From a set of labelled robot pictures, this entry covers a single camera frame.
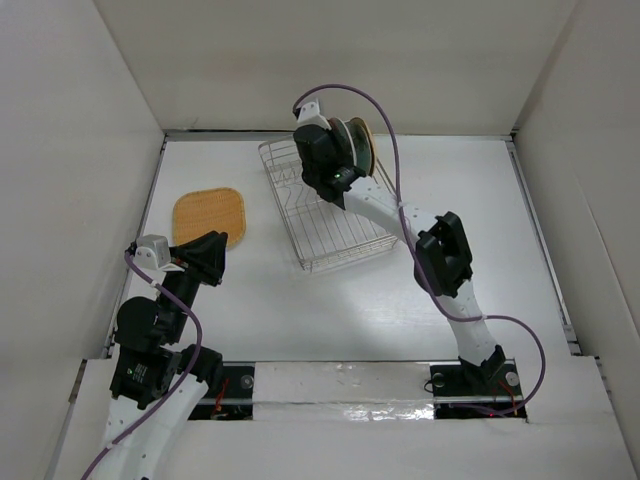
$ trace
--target white table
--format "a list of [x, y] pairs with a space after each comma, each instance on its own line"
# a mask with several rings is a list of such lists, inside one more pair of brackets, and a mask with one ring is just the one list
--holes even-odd
[[[633, 478], [595, 362], [569, 354], [505, 142], [399, 142], [405, 198], [433, 213], [454, 211], [464, 222], [481, 308], [523, 319], [544, 344], [548, 375], [528, 406], [529, 423], [189, 422], [166, 478]], [[144, 224], [144, 233], [171, 238], [172, 209], [182, 195], [226, 186], [244, 196], [245, 238], [227, 252], [222, 285], [202, 287], [194, 304], [204, 344], [227, 361], [456, 358], [452, 332], [415, 284], [402, 244], [338, 270], [302, 271], [257, 153], [260, 143], [168, 143]], [[378, 144], [391, 174], [389, 141]], [[125, 298], [136, 295], [153, 292], [133, 278]], [[539, 371], [533, 342], [506, 323], [489, 328], [516, 358], [528, 392]], [[182, 345], [193, 338], [188, 326]], [[113, 360], [89, 363], [57, 478], [81, 473], [97, 451], [112, 369]]]

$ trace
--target wire rack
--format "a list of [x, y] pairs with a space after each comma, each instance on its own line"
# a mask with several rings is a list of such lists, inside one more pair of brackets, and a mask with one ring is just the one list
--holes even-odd
[[[302, 164], [291, 136], [258, 147], [273, 195], [300, 266], [309, 271], [390, 250], [397, 238], [370, 220], [322, 200], [302, 181]], [[377, 162], [373, 179], [393, 191]]]

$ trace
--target metal rack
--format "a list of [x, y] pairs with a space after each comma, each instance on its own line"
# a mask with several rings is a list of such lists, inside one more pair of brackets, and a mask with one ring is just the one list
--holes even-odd
[[[300, 266], [309, 271], [390, 250], [397, 238], [370, 220], [322, 200], [302, 181], [302, 164], [291, 136], [258, 147], [273, 195]], [[377, 162], [374, 180], [393, 191]]]

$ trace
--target purple cable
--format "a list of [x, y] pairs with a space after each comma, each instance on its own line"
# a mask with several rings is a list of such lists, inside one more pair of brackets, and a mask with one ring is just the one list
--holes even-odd
[[429, 282], [427, 281], [427, 277], [426, 277], [426, 275], [424, 273], [424, 270], [422, 269], [422, 266], [420, 265], [420, 262], [418, 261], [418, 256], [416, 254], [416, 250], [415, 250], [414, 246], [411, 244], [411, 241], [410, 241], [411, 236], [409, 234], [409, 227], [407, 226], [407, 219], [404, 216], [404, 207], [402, 206], [402, 194], [401, 194], [401, 191], [400, 191], [400, 152], [399, 152], [399, 149], [398, 149], [398, 141], [396, 139], [396, 134], [395, 134], [395, 131], [393, 130], [393, 126], [391, 125], [391, 121], [389, 120], [389, 117], [387, 116], [385, 111], [382, 109], [382, 106], [371, 95], [369, 95], [368, 93], [364, 92], [363, 90], [360, 90], [359, 88], [352, 87], [350, 85], [344, 85], [344, 84], [341, 84], [341, 83], [327, 83], [327, 84], [324, 84], [324, 85], [319, 85], [317, 87], [314, 87], [311, 90], [305, 92], [303, 95], [301, 95], [300, 98], [298, 98], [296, 100], [296, 102], [293, 104], [293, 111], [295, 112], [295, 110], [298, 107], [298, 105], [305, 98], [307, 98], [309, 95], [311, 95], [311, 94], [313, 94], [315, 92], [318, 92], [320, 90], [328, 90], [328, 89], [347, 90], [349, 92], [353, 92], [353, 93], [355, 93], [357, 95], [360, 95], [361, 97], [366, 98], [376, 108], [376, 110], [378, 110], [378, 113], [380, 113], [380, 116], [384, 120], [384, 123], [385, 123], [385, 125], [387, 127], [387, 130], [389, 130], [389, 136], [391, 137], [391, 144], [393, 146], [393, 157], [394, 157], [395, 166], [396, 166], [395, 193], [396, 193], [396, 201], [398, 203], [398, 210], [400, 212], [400, 225], [402, 226], [402, 233], [403, 233], [404, 238], [405, 238], [405, 243], [407, 244], [407, 247], [409, 248], [409, 253], [411, 253], [411, 257], [413, 258], [413, 262], [414, 262], [414, 264], [416, 266], [416, 269], [418, 271], [418, 275], [420, 276], [420, 280], [422, 281], [422, 284], [427, 287], [427, 293], [429, 293], [429, 296], [431, 297], [431, 300], [433, 301], [433, 303], [436, 306], [436, 308], [440, 311], [440, 313], [442, 313], [442, 315], [444, 315], [446, 318], [448, 318], [451, 321], [461, 322], [461, 323], [476, 322], [478, 320], [483, 320], [483, 319], [486, 319], [486, 320], [506, 320], [508, 322], [515, 323], [516, 325], [519, 325], [522, 328], [524, 328], [529, 333], [529, 335], [531, 335], [531, 337], [533, 338], [533, 341], [535, 342], [536, 346], [538, 347], [538, 350], [540, 352], [540, 363], [541, 363], [540, 376], [538, 377], [538, 381], [536, 382], [535, 386], [531, 390], [531, 393], [529, 393], [529, 395], [527, 397], [525, 397], [518, 405], [516, 405], [515, 407], [511, 407], [511, 408], [505, 409], [505, 410], [494, 410], [492, 408], [483, 407], [483, 406], [480, 406], [480, 405], [473, 405], [473, 404], [455, 404], [455, 406], [456, 407], [461, 407], [461, 408], [472, 408], [472, 409], [475, 409], [475, 410], [480, 411], [480, 412], [484, 412], [484, 413], [488, 413], [488, 414], [492, 414], [492, 415], [498, 415], [498, 416], [508, 415], [508, 414], [513, 413], [516, 410], [519, 410], [520, 408], [524, 407], [536, 395], [536, 393], [538, 393], [538, 390], [540, 390], [540, 386], [542, 385], [542, 381], [544, 380], [544, 376], [545, 376], [545, 373], [547, 371], [547, 357], [546, 357], [546, 355], [544, 353], [544, 348], [542, 346], [542, 343], [540, 342], [540, 339], [538, 338], [536, 333], [531, 329], [531, 327], [529, 327], [526, 323], [524, 323], [522, 320], [519, 320], [519, 319], [514, 318], [514, 317], [510, 317], [508, 315], [487, 315], [487, 316], [484, 316], [484, 317], [483, 316], [477, 316], [477, 317], [464, 318], [464, 317], [456, 317], [455, 315], [452, 315], [452, 314], [450, 314], [449, 312], [447, 312], [445, 310], [445, 308], [442, 306], [442, 304], [438, 300], [438, 297], [436, 297], [434, 295], [433, 289], [429, 285]]
[[[129, 268], [131, 268], [131, 270], [133, 270], [136, 275], [138, 275], [148, 284], [152, 284], [153, 279], [150, 276], [148, 276], [146, 273], [144, 273], [142, 270], [140, 270], [140, 268], [138, 268], [138, 266], [135, 263], [133, 263], [133, 257], [128, 252], [125, 252], [124, 254], [124, 261], [127, 262], [127, 265], [129, 265]], [[160, 400], [158, 400], [158, 402], [153, 407], [149, 409], [147, 413], [145, 413], [138, 420], [136, 420], [131, 425], [129, 425], [120, 435], [118, 435], [116, 438], [114, 438], [111, 441], [111, 444], [113, 444], [114, 446], [120, 443], [123, 439], [125, 439], [129, 435], [131, 435], [131, 433], [133, 433], [133, 431], [136, 428], [142, 425], [151, 415], [156, 413], [158, 409], [160, 409], [160, 407], [162, 407], [162, 405], [164, 405], [164, 403], [167, 400], [169, 400], [169, 397], [171, 397], [171, 395], [173, 395], [173, 393], [176, 390], [178, 390], [178, 388], [180, 388], [180, 385], [182, 385], [182, 383], [187, 379], [187, 375], [189, 375], [189, 372], [191, 372], [191, 369], [196, 364], [196, 360], [198, 359], [198, 355], [200, 354], [200, 346], [202, 345], [202, 325], [200, 324], [200, 320], [198, 320], [198, 317], [196, 316], [196, 314], [193, 313], [193, 310], [191, 310], [188, 306], [186, 306], [184, 302], [182, 302], [182, 300], [180, 300], [178, 297], [176, 297], [173, 293], [171, 293], [169, 290], [164, 288], [162, 285], [155, 284], [154, 287], [158, 289], [160, 293], [162, 293], [165, 297], [167, 297], [169, 300], [171, 300], [173, 303], [179, 306], [182, 309], [182, 311], [186, 313], [191, 318], [191, 320], [193, 320], [193, 323], [196, 327], [196, 348], [193, 351], [191, 360], [189, 360], [189, 363], [187, 364], [187, 368], [184, 369], [184, 371], [182, 372], [182, 374], [180, 375], [176, 383], [167, 391], [167, 393], [162, 398], [160, 398]], [[91, 472], [93, 472], [96, 466], [98, 466], [100, 461], [107, 455], [107, 453], [109, 453], [110, 450], [111, 448], [109, 448], [109, 446], [106, 446], [102, 449], [102, 451], [96, 456], [93, 462], [91, 462], [91, 464], [87, 467], [87, 470], [82, 475], [81, 480], [87, 480], [89, 478], [89, 475], [91, 475]]]

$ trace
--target purple hose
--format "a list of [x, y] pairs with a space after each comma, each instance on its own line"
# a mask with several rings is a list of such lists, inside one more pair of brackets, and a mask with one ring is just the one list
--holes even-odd
[[[127, 265], [129, 265], [129, 268], [131, 268], [131, 270], [133, 270], [135, 274], [138, 275], [140, 278], [142, 278], [145, 282], [147, 282], [148, 284], [151, 284], [153, 282], [153, 279], [150, 276], [148, 276], [146, 273], [140, 270], [140, 268], [138, 268], [138, 266], [135, 263], [133, 263], [133, 258], [128, 252], [125, 252], [124, 254], [124, 261], [127, 262]], [[186, 306], [184, 302], [182, 302], [182, 300], [180, 300], [178, 297], [176, 297], [173, 293], [171, 293], [169, 290], [164, 288], [162, 285], [155, 284], [154, 287], [158, 289], [160, 293], [162, 293], [165, 297], [167, 297], [169, 300], [171, 300], [173, 303], [179, 306], [182, 309], [182, 311], [186, 313], [191, 318], [191, 320], [193, 320], [193, 323], [196, 326], [196, 348], [193, 351], [191, 360], [189, 360], [189, 363], [187, 364], [187, 368], [184, 369], [184, 371], [182, 372], [182, 374], [180, 375], [176, 383], [167, 391], [167, 393], [164, 396], [162, 396], [162, 398], [160, 398], [160, 400], [156, 402], [155, 405], [153, 405], [149, 409], [148, 412], [142, 415], [138, 420], [136, 420], [131, 425], [129, 425], [120, 435], [114, 438], [111, 441], [111, 444], [113, 445], [117, 445], [126, 437], [131, 435], [131, 433], [133, 433], [133, 431], [136, 428], [142, 425], [151, 415], [156, 413], [158, 409], [160, 409], [160, 407], [162, 407], [162, 405], [164, 405], [164, 403], [167, 400], [169, 400], [169, 397], [171, 397], [171, 395], [173, 395], [173, 393], [176, 390], [178, 390], [178, 388], [180, 388], [180, 385], [182, 385], [182, 383], [186, 380], [187, 375], [189, 375], [189, 372], [191, 372], [191, 369], [196, 364], [196, 360], [198, 359], [198, 355], [200, 354], [200, 346], [202, 345], [202, 325], [200, 324], [200, 320], [198, 320], [198, 317], [196, 316], [196, 314], [193, 313], [193, 311], [188, 306]], [[82, 475], [81, 480], [87, 480], [89, 478], [89, 475], [91, 475], [91, 472], [93, 472], [96, 466], [107, 455], [107, 453], [109, 453], [110, 450], [111, 448], [109, 448], [109, 446], [106, 446], [102, 449], [102, 451], [96, 456], [96, 458], [94, 458], [93, 462], [91, 462], [89, 467], [87, 467], [87, 470]]]
[[547, 371], [547, 357], [544, 353], [544, 348], [542, 346], [542, 343], [540, 342], [540, 339], [538, 338], [536, 333], [531, 329], [531, 327], [529, 327], [526, 323], [524, 323], [522, 320], [518, 320], [517, 318], [510, 317], [508, 315], [487, 315], [485, 317], [478, 316], [478, 317], [463, 318], [463, 317], [456, 317], [455, 315], [452, 315], [445, 310], [445, 308], [442, 306], [442, 304], [438, 300], [438, 297], [434, 295], [433, 289], [431, 288], [431, 286], [429, 285], [429, 282], [427, 281], [427, 277], [424, 273], [424, 270], [420, 266], [420, 262], [418, 261], [416, 250], [410, 241], [411, 236], [409, 235], [409, 227], [407, 226], [407, 219], [404, 216], [404, 207], [402, 206], [402, 194], [400, 191], [400, 152], [398, 150], [398, 141], [396, 139], [396, 134], [393, 130], [393, 126], [391, 125], [391, 121], [389, 120], [389, 117], [387, 116], [385, 111], [382, 109], [382, 106], [371, 95], [364, 92], [363, 90], [360, 90], [359, 88], [352, 87], [350, 85], [344, 85], [341, 83], [327, 83], [325, 85], [319, 85], [317, 87], [314, 87], [311, 90], [305, 92], [293, 104], [293, 111], [295, 112], [300, 102], [302, 102], [309, 95], [315, 92], [318, 92], [320, 90], [327, 90], [327, 89], [347, 90], [349, 92], [356, 93], [361, 97], [366, 98], [376, 108], [376, 110], [378, 110], [378, 113], [380, 113], [380, 116], [382, 116], [382, 119], [384, 120], [387, 130], [389, 130], [389, 136], [391, 137], [391, 144], [393, 146], [393, 157], [394, 157], [395, 166], [396, 166], [395, 193], [396, 193], [396, 200], [398, 202], [398, 210], [400, 212], [400, 225], [402, 226], [402, 233], [404, 234], [407, 247], [409, 248], [409, 253], [411, 253], [411, 257], [413, 258], [413, 262], [418, 271], [418, 275], [420, 276], [420, 280], [422, 281], [422, 285], [425, 285], [427, 287], [427, 292], [429, 293], [431, 300], [433, 300], [434, 305], [440, 311], [440, 313], [442, 313], [442, 315], [444, 315], [446, 318], [448, 318], [451, 321], [461, 322], [461, 323], [476, 322], [478, 320], [482, 320], [483, 318], [487, 320], [506, 320], [508, 322], [515, 323], [516, 325], [519, 325], [522, 328], [524, 328], [529, 333], [529, 335], [531, 335], [531, 337], [533, 338], [533, 341], [536, 343], [536, 346], [538, 347], [538, 350], [540, 352], [540, 363], [541, 363], [540, 376], [538, 377], [538, 381], [533, 387], [533, 390], [531, 390], [531, 393], [527, 397], [525, 397], [522, 400], [522, 402], [520, 402], [518, 405], [505, 410], [494, 410], [491, 408], [483, 407], [480, 405], [472, 405], [472, 404], [457, 404], [456, 406], [461, 408], [473, 408], [475, 410], [478, 410], [484, 413], [490, 413], [498, 416], [508, 415], [509, 413], [513, 413], [516, 410], [524, 407], [535, 396], [535, 394], [538, 393], [538, 390], [540, 390], [540, 386], [542, 385], [542, 381], [544, 380], [544, 376]]

